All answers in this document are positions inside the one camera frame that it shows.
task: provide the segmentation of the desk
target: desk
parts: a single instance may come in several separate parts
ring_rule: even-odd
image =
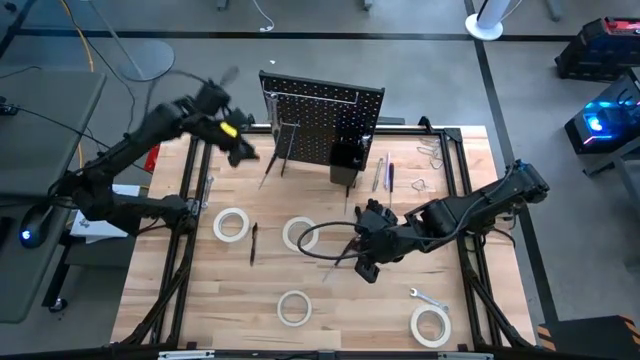
[[[487,133],[484,127],[462,127],[462,132],[472,185],[479,188],[497,178]],[[416,287],[449,305],[453,332],[443,348],[456,350],[460,343],[472,347],[455,242],[427,255],[414,252],[400,263],[383,265],[374,285],[367,284],[353,271],[353,259],[345,260],[323,284],[322,278],[332,262],[291,252],[282,242],[282,227],[292,217],[307,216],[316,223],[353,221],[356,204],[364,204],[370,197],[387,203],[389,194],[382,185],[371,193],[378,159],[387,151],[392,153],[396,166],[392,206],[396,214],[447,196],[444,170],[433,169],[428,157],[416,151],[420,144],[417,136],[375,136],[367,170],[351,192],[346,215],[345,189],[329,182],[327,167],[288,162],[284,177],[280,178],[282,160],[278,160],[258,191],[274,142],[268,135],[247,137],[263,156],[260,163],[245,162],[231,169],[224,155],[214,151],[210,173],[216,180],[209,194],[209,208],[200,218],[180,334],[182,345],[197,341],[199,348],[217,349],[428,350],[413,339],[408,326],[413,309],[423,304],[409,297],[409,288]],[[181,179],[176,174],[182,172],[188,144],[188,137],[163,144],[150,196],[178,192]],[[411,188],[411,182],[419,177],[428,184],[425,192]],[[233,244],[214,238],[213,220],[228,207],[244,209],[252,224],[259,223],[254,267],[249,266],[250,236]],[[349,227],[327,228],[320,232],[320,241],[313,251],[339,254],[351,236]],[[138,237],[112,341],[129,335],[156,300],[168,241],[166,229]],[[534,342],[511,242],[492,233],[485,251],[498,305],[523,337]],[[313,304],[311,319],[300,328],[284,326],[276,315],[278,299],[293,289],[304,291]],[[173,305],[167,311],[164,336],[169,331],[171,309]],[[490,339],[482,306],[478,313],[484,337]],[[435,331],[426,327],[424,335]]]
[[[105,82],[103,74],[36,70],[0,81],[7,103],[48,116],[83,132]],[[25,112],[0,118],[0,203],[45,196],[69,166],[80,135]],[[38,291],[69,211],[56,209],[47,240],[36,249],[18,241],[18,227],[31,206],[0,208],[14,219],[0,248],[0,322],[21,322]]]

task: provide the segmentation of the yellow label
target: yellow label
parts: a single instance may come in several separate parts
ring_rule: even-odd
[[[238,136],[238,130],[224,121],[220,123],[220,128],[231,137]]]

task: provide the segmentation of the wrench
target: wrench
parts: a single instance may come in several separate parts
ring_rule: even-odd
[[[437,307],[439,307],[440,309],[444,310],[444,312],[449,312],[449,307],[439,301],[433,300],[432,298],[428,297],[427,295],[421,293],[420,291],[418,291],[418,289],[416,288],[411,288],[411,292],[410,295],[413,297],[417,297],[419,299],[422,299],[430,304],[433,304]]]

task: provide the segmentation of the computer mouse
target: computer mouse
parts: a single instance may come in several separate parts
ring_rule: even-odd
[[[47,239],[47,230],[52,212],[53,206],[46,203],[34,205],[27,210],[22,218],[18,233],[22,246],[33,249],[42,245]]]

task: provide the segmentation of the blue light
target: blue light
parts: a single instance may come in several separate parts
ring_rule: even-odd
[[[589,127],[594,131],[602,131],[602,125],[597,117],[589,118]]]

